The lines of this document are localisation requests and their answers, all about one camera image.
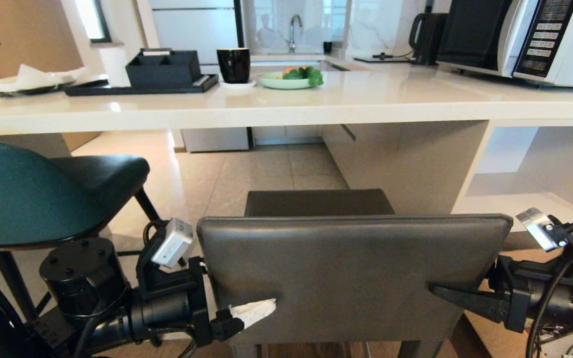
black mug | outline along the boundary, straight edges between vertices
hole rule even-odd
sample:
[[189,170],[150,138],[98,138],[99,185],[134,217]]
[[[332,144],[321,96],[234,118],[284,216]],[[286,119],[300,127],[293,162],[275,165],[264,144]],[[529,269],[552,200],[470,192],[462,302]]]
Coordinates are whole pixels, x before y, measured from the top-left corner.
[[249,81],[251,54],[248,48],[221,48],[216,50],[222,80],[228,84],[246,84]]

chair backrest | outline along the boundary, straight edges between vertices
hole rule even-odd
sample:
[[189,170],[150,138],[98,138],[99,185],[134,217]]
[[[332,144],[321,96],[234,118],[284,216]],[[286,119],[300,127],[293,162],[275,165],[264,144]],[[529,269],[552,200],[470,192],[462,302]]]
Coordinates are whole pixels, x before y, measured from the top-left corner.
[[219,308],[277,298],[232,344],[441,341],[461,308],[429,283],[477,288],[512,226],[505,215],[203,218]]
[[93,198],[47,158],[0,143],[0,246],[73,236],[82,226],[100,224],[100,213]]

marble backsplash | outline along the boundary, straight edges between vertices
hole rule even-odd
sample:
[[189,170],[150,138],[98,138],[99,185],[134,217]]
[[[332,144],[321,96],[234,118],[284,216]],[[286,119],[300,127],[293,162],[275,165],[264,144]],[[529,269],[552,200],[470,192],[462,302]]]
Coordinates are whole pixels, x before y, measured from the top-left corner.
[[[435,0],[433,12],[448,12],[452,0]],[[321,53],[324,41],[343,43],[348,55],[411,51],[412,21],[427,0],[244,0],[246,43],[255,54],[288,52],[294,14],[296,53]]]

marble countertop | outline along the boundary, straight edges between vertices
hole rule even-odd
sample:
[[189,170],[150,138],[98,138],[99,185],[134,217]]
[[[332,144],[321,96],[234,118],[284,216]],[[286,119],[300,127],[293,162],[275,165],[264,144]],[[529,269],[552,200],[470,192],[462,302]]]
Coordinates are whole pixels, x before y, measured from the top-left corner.
[[207,93],[0,98],[0,134],[164,128],[491,120],[498,126],[573,125],[573,89],[516,84],[447,68],[367,64],[324,55],[258,56],[253,61],[330,61],[305,90],[216,86]]

black organizer box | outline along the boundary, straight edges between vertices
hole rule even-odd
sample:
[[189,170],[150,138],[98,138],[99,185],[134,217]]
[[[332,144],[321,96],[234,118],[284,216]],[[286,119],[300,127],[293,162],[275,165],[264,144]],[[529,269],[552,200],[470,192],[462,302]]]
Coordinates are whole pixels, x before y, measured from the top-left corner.
[[132,88],[189,86],[202,76],[196,51],[170,51],[169,55],[139,52],[125,66]]

